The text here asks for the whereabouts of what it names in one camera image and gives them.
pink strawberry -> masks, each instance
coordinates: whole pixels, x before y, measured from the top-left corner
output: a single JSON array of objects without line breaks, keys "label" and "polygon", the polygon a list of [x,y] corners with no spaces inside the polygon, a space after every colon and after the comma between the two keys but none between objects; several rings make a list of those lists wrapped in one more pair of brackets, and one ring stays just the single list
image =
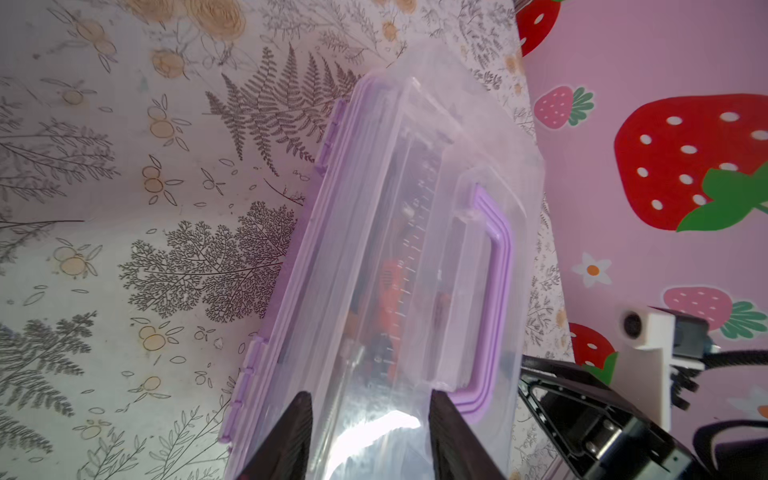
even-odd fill
[{"label": "pink strawberry", "polygon": [[575,127],[578,122],[585,120],[589,111],[594,108],[590,102],[594,95],[587,93],[584,87],[572,91],[565,85],[555,88],[548,94],[543,94],[533,107],[536,118],[547,128],[557,130],[565,125]]},{"label": "pink strawberry", "polygon": [[720,329],[728,338],[740,336],[751,339],[753,331],[765,332],[765,313],[754,311],[750,302],[733,302],[722,290],[711,286],[679,286],[664,292],[667,307],[688,315],[698,316],[710,323],[710,331]]}]

red strawberry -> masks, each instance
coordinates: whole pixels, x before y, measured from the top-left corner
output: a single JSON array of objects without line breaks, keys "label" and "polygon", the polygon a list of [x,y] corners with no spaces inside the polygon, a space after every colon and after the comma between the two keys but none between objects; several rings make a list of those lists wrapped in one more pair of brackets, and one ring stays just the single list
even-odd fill
[{"label": "red strawberry", "polygon": [[672,310],[706,319],[710,331],[720,329],[728,338],[751,339],[752,331],[766,332],[765,313],[752,310],[750,302],[733,303],[730,296],[711,286],[679,286],[664,292],[664,303]]},{"label": "red strawberry", "polygon": [[768,96],[675,97],[638,108],[614,142],[624,192],[662,230],[720,230],[768,213]]},{"label": "red strawberry", "polygon": [[562,0],[533,0],[516,15],[523,56],[544,41],[554,27]]},{"label": "red strawberry", "polygon": [[604,368],[606,358],[616,351],[611,342],[588,326],[570,323],[570,327],[576,363]]},{"label": "red strawberry", "polygon": [[578,122],[586,119],[589,111],[594,108],[594,104],[590,102],[593,96],[592,93],[587,93],[584,87],[572,91],[571,87],[563,85],[539,97],[533,112],[547,128],[556,130],[565,125],[565,121],[575,127]]}]

translucent lid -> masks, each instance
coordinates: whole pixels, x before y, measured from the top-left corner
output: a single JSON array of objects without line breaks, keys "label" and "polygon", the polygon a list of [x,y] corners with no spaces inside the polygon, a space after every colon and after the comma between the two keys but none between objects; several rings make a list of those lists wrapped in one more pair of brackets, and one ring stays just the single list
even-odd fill
[{"label": "translucent lid", "polygon": [[307,478],[431,478],[432,389],[508,475],[544,177],[531,139],[429,42],[336,106],[319,163],[280,311],[220,433],[225,477],[306,390]]}]

clear plastic container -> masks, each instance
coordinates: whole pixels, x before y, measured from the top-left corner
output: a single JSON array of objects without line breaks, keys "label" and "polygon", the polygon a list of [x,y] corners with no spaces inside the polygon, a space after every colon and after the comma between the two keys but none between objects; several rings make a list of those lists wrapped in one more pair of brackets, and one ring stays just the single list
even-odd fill
[{"label": "clear plastic container", "polygon": [[318,169],[280,310],[248,349],[220,432],[225,478],[302,390],[307,478],[433,478],[432,389],[509,475],[544,180],[531,138],[427,42],[337,104]]}]

purple handle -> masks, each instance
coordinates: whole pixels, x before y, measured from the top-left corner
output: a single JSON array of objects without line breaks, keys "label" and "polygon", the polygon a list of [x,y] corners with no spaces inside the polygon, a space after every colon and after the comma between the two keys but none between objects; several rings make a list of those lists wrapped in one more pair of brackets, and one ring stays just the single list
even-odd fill
[{"label": "purple handle", "polygon": [[502,350],[512,266],[512,232],[502,209],[480,185],[475,186],[472,206],[485,215],[485,231],[491,237],[491,263],[472,377],[466,387],[449,393],[467,423],[479,421],[491,405],[498,356]]}]

